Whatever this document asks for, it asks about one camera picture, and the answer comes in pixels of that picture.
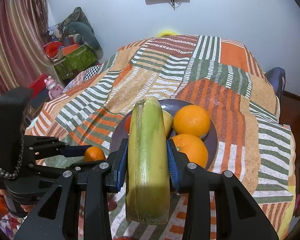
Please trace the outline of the small mandarin front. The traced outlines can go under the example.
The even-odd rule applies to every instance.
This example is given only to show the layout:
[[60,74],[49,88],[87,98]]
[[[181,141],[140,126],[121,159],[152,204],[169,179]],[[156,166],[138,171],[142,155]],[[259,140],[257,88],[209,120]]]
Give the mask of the small mandarin front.
[[106,160],[106,156],[101,148],[96,146],[91,146],[85,151],[84,153],[85,162],[99,161],[99,160]]

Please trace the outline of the large orange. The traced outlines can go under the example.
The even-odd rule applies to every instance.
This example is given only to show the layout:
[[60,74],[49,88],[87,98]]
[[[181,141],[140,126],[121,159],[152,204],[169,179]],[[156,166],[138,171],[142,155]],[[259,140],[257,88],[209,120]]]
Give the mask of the large orange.
[[197,105],[182,107],[173,118],[173,128],[176,134],[191,134],[200,138],[209,132],[210,127],[209,113]]
[[187,155],[190,162],[206,168],[208,151],[202,140],[191,134],[178,134],[171,137],[177,150]]

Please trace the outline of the yellow sugarcane piece front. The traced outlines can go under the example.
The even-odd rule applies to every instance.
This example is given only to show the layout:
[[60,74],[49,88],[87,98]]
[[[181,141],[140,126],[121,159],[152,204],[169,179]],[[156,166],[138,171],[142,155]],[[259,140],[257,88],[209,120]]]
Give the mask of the yellow sugarcane piece front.
[[141,224],[166,224],[170,175],[163,112],[154,98],[139,100],[132,110],[126,180],[126,218]]

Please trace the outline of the yellow sugarcane piece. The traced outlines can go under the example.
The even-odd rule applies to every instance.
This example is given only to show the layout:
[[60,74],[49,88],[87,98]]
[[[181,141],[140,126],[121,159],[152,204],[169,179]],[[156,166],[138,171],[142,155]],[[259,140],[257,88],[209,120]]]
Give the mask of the yellow sugarcane piece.
[[170,113],[165,110],[162,111],[162,114],[164,120],[165,135],[168,138],[173,125],[173,116],[171,116]]
[[166,224],[170,175],[163,112],[154,98],[139,100],[132,110],[126,180],[126,218],[141,224]]

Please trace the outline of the small red tomato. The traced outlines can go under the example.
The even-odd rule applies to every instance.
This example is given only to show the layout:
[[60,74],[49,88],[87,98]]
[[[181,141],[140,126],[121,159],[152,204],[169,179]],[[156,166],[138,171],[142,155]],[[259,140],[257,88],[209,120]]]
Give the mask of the small red tomato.
[[125,131],[127,134],[129,134],[131,118],[132,118],[132,116],[129,115],[129,116],[127,116],[127,118],[125,120]]

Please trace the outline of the red and navy box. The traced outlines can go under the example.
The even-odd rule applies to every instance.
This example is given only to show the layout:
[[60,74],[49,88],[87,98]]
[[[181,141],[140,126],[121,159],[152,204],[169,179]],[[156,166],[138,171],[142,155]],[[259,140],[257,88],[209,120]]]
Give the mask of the red and navy box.
[[30,105],[34,109],[38,109],[45,102],[50,100],[49,91],[45,86],[45,79],[47,79],[47,75],[42,74],[29,86],[29,88],[32,89]]

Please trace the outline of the pink toy figure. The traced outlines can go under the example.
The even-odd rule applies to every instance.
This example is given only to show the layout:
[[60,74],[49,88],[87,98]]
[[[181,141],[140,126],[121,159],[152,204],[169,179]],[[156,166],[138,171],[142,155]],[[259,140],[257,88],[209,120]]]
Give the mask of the pink toy figure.
[[59,97],[63,93],[63,87],[58,84],[52,76],[48,76],[44,79],[44,83],[51,100]]

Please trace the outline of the green floral box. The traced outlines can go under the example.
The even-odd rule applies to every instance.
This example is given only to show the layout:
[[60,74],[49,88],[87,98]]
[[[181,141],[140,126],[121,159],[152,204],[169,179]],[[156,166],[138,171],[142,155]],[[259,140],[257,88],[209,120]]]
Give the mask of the green floral box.
[[73,78],[73,71],[81,72],[97,62],[97,58],[92,49],[86,45],[81,45],[70,54],[62,57],[53,64],[58,77],[61,80]]

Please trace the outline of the red plastic bag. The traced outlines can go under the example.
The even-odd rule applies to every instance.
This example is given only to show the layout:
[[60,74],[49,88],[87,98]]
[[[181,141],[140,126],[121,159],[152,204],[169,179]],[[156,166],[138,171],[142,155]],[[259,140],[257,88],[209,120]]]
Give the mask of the red plastic bag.
[[51,41],[43,46],[43,50],[48,58],[53,59],[57,56],[59,49],[64,46],[62,42]]

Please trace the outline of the striped maroon curtain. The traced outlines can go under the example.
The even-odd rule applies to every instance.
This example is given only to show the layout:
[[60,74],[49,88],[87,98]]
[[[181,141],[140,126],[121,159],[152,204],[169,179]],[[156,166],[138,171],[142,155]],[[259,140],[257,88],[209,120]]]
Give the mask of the striped maroon curtain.
[[0,0],[0,95],[57,77],[43,46],[49,41],[47,0]]

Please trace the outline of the brown wooden door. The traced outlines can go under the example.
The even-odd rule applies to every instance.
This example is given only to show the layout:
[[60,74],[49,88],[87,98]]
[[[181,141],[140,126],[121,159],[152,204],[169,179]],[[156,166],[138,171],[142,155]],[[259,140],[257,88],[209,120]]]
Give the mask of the brown wooden door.
[[285,91],[280,100],[280,123],[291,127],[295,139],[296,163],[300,164],[300,96]]

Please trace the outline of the dark green cushion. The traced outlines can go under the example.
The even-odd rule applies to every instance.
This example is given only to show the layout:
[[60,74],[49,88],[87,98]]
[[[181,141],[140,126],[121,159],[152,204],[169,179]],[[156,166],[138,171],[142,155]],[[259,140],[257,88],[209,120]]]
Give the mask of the dark green cushion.
[[70,22],[64,29],[64,35],[80,35],[81,41],[95,51],[102,48],[92,30],[82,22]]

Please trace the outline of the camouflage pillow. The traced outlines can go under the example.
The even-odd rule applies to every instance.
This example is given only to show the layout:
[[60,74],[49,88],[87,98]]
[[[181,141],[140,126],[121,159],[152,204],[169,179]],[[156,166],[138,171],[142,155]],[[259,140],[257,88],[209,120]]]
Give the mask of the camouflage pillow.
[[59,30],[59,33],[62,36],[64,36],[65,30],[68,27],[68,25],[70,24],[70,22],[84,23],[85,25],[87,25],[90,28],[92,33],[94,33],[94,30],[81,7],[75,7],[73,12],[63,22],[57,24],[57,29]]

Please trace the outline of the patchwork striped bedspread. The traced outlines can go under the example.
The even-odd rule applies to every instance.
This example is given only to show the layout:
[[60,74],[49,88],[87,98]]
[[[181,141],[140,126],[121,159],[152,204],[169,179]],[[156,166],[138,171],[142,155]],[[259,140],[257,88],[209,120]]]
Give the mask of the patchwork striped bedspread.
[[210,171],[232,171],[285,238],[295,206],[294,138],[279,123],[272,85],[239,42],[176,35],[124,46],[96,74],[80,74],[47,102],[27,134],[91,144],[108,154],[119,122],[149,96],[208,111],[218,135]]

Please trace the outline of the blue bag beside bed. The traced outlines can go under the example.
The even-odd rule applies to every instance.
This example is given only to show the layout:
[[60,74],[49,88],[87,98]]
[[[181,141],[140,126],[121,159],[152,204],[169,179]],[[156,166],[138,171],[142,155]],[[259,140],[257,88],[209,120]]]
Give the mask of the blue bag beside bed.
[[275,67],[267,71],[264,75],[269,81],[269,83],[272,85],[275,95],[280,100],[285,91],[285,85],[286,85],[285,70],[281,67]]

